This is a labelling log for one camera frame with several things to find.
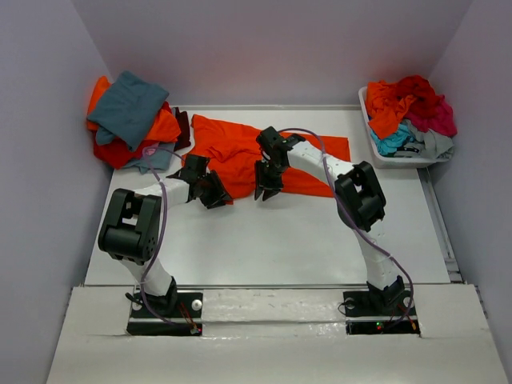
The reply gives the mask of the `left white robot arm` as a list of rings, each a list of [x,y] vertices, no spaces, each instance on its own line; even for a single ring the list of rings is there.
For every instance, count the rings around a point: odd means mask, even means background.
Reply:
[[[177,283],[158,260],[168,209],[196,199],[213,209],[232,200],[217,172],[208,169],[209,162],[190,155],[181,169],[152,186],[116,189],[99,231],[99,249],[128,269],[142,304],[160,317],[168,318],[178,302]]]

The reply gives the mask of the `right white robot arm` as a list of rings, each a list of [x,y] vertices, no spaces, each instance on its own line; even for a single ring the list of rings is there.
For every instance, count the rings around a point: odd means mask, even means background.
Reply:
[[[336,201],[338,215],[358,240],[366,264],[368,303],[379,314],[393,309],[405,291],[397,263],[377,243],[373,225],[385,216],[386,199],[374,168],[368,162],[353,164],[328,154],[323,139],[309,132],[319,143],[314,146],[296,129],[283,137],[275,128],[262,130],[256,142],[262,158],[255,163],[254,198],[263,201],[284,188],[283,175],[300,170],[325,183]]]

